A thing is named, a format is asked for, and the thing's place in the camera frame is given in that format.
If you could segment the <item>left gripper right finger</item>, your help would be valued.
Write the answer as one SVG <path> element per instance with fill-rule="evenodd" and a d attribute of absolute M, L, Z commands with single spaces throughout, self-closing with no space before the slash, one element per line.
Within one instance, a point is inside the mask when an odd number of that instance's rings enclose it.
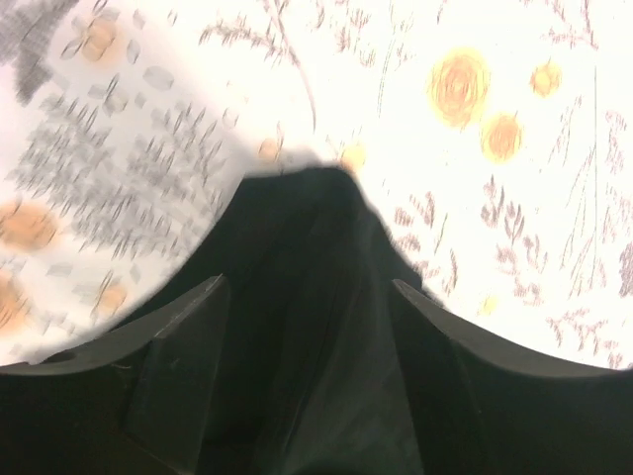
<path fill-rule="evenodd" d="M 632 374 L 477 327 L 403 281 L 393 333 L 428 474 L 628 474 Z"/>

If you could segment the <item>black t-shirt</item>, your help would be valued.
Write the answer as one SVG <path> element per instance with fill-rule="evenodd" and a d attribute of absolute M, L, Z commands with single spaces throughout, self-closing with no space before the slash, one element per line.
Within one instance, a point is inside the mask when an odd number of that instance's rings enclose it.
<path fill-rule="evenodd" d="M 245 179 L 135 314 L 164 334 L 126 430 L 185 471 L 224 473 L 247 454 L 252 474 L 421 473 L 391 325 L 398 280 L 421 283 L 347 172 Z"/>

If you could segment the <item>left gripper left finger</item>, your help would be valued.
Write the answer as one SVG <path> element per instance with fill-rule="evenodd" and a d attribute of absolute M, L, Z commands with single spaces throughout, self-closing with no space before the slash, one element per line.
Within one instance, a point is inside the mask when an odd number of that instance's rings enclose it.
<path fill-rule="evenodd" d="M 225 335 L 213 277 L 48 360 L 1 370 L 5 474 L 193 474 Z"/>

